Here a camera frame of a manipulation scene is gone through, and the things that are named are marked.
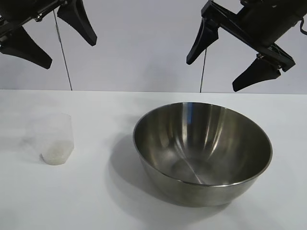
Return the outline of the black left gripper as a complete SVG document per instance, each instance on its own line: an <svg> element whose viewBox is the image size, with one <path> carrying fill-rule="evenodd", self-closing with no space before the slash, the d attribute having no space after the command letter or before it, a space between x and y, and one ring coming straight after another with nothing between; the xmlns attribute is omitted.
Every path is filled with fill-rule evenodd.
<svg viewBox="0 0 307 230"><path fill-rule="evenodd" d="M30 37L23 25L37 22L54 9L57 16L74 28L91 46L97 35L87 17L82 0L2 0L0 2L0 52L25 59L49 69L52 58Z"/></svg>

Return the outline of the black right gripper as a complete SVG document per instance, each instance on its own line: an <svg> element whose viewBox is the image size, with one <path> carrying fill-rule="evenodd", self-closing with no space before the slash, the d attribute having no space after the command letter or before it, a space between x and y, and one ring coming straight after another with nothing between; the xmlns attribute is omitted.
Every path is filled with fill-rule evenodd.
<svg viewBox="0 0 307 230"><path fill-rule="evenodd" d="M201 24L194 44L186 57L192 64L218 38L218 28L256 50L260 59L233 82L235 92L253 84L274 80L295 65L293 58L275 42L300 20L298 0L243 0L243 8L233 13L210 0L201 10Z"/></svg>

